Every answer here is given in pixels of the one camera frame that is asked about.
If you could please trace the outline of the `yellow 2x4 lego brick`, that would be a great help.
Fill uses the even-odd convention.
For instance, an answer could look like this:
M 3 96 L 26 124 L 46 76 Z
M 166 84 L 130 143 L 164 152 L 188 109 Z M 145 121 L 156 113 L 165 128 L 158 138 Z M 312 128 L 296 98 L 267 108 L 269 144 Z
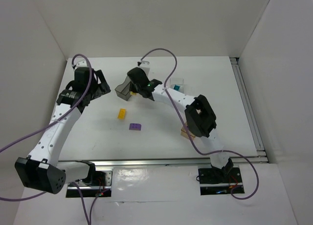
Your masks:
M 117 118 L 119 120 L 124 120 L 126 117 L 126 109 L 120 109 Z

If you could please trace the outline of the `teal 2x4 lego brick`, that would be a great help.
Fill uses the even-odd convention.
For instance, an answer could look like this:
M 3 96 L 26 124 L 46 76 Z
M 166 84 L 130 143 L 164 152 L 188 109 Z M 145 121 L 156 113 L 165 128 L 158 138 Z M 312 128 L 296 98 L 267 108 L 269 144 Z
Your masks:
M 179 91 L 180 90 L 180 86 L 174 85 L 174 89 Z

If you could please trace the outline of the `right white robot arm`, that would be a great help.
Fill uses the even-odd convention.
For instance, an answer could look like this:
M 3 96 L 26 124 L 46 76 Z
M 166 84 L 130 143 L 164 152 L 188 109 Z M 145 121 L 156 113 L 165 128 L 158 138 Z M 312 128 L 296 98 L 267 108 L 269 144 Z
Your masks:
M 145 71 L 135 67 L 128 71 L 131 81 L 130 90 L 139 93 L 142 97 L 161 102 L 173 107 L 178 114 L 184 114 L 189 133 L 199 137 L 202 143 L 209 148 L 211 166 L 215 174 L 226 177 L 233 168 L 233 162 L 224 150 L 224 145 L 216 130 L 216 115 L 205 96 L 197 97 L 186 95 L 161 81 L 149 80 Z

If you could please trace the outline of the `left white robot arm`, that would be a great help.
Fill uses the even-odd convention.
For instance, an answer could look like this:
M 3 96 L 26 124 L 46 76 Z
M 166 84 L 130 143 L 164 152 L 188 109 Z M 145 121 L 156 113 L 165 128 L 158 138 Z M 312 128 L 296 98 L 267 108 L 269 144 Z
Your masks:
M 74 79 L 59 94 L 50 126 L 25 158 L 18 158 L 15 169 L 24 187 L 57 194 L 74 181 L 91 185 L 97 172 L 89 161 L 59 161 L 61 150 L 73 126 L 94 99 L 111 91 L 101 70 L 87 60 L 73 65 Z

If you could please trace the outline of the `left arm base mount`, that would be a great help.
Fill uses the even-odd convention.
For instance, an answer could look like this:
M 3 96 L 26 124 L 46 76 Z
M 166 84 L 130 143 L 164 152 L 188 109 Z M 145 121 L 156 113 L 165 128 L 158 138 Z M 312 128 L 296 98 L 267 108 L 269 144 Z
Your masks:
M 77 180 L 76 183 L 84 198 L 108 198 L 112 196 L 112 176 L 113 170 L 106 169 L 96 171 L 91 182 Z

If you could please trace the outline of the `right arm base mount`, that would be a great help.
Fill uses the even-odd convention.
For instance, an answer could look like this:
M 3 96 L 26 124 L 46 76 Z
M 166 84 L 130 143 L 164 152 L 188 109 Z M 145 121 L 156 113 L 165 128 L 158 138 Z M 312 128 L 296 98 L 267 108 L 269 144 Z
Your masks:
M 232 189 L 233 194 L 245 193 L 239 167 L 234 167 L 225 178 L 216 176 L 212 168 L 199 168 L 196 181 L 200 184 L 201 196 L 231 194 Z

